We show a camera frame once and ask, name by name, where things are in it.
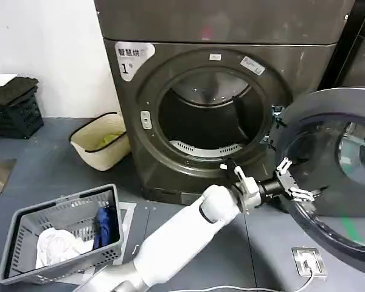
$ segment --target power outlet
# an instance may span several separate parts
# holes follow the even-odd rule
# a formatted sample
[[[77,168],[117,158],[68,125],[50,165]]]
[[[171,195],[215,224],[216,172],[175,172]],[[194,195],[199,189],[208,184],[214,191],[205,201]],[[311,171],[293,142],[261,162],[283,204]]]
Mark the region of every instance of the power outlet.
[[[315,276],[327,277],[327,270],[323,264],[321,253],[316,248],[292,248],[296,268],[300,276],[310,277],[311,271],[305,264],[305,254],[312,256],[315,259]]]

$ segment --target white towel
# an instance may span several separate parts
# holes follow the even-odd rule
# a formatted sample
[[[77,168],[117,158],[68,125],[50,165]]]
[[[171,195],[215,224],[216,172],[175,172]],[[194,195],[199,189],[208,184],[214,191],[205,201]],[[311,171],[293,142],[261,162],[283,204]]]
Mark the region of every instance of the white towel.
[[[84,242],[66,230],[49,228],[43,231],[36,244],[35,269],[72,259],[92,250],[93,240]]]

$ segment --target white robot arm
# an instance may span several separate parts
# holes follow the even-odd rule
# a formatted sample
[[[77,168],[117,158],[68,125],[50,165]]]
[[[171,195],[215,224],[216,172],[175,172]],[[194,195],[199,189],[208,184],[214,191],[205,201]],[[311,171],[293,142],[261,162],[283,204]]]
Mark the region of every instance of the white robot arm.
[[[271,194],[284,190],[276,179],[258,184],[236,165],[225,164],[221,168],[232,168],[237,175],[239,195],[224,186],[208,187],[192,205],[183,208],[151,234],[133,261],[122,266],[107,266],[76,291],[145,292],[153,285],[165,283],[240,212],[246,212],[267,201]],[[285,174],[283,169],[277,171]],[[298,191],[302,191],[300,196],[293,192],[295,200],[313,200],[312,193]]]

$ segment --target open dryer door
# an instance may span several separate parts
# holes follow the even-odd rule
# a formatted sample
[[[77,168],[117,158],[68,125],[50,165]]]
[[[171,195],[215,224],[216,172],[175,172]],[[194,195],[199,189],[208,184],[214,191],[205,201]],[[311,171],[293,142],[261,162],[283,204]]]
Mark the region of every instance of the open dryer door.
[[[283,203],[304,231],[346,264],[365,272],[365,89],[314,92],[290,105],[271,130],[277,164],[315,202]]]

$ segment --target plastic laundry basket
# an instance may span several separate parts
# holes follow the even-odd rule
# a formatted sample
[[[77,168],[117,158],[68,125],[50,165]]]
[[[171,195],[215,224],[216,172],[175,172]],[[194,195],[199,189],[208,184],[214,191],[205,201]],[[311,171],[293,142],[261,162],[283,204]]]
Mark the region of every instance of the plastic laundry basket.
[[[95,236],[94,220],[101,207],[115,206],[119,240],[51,266],[35,269],[38,236],[45,229],[65,229],[84,241]],[[121,256],[123,242],[117,190],[114,184],[18,210],[12,217],[0,264],[0,283],[44,284],[105,264]]]
[[[97,149],[106,135],[122,133],[116,140]],[[70,142],[81,158],[97,170],[108,170],[130,152],[123,117],[117,113],[106,113],[77,129]]]

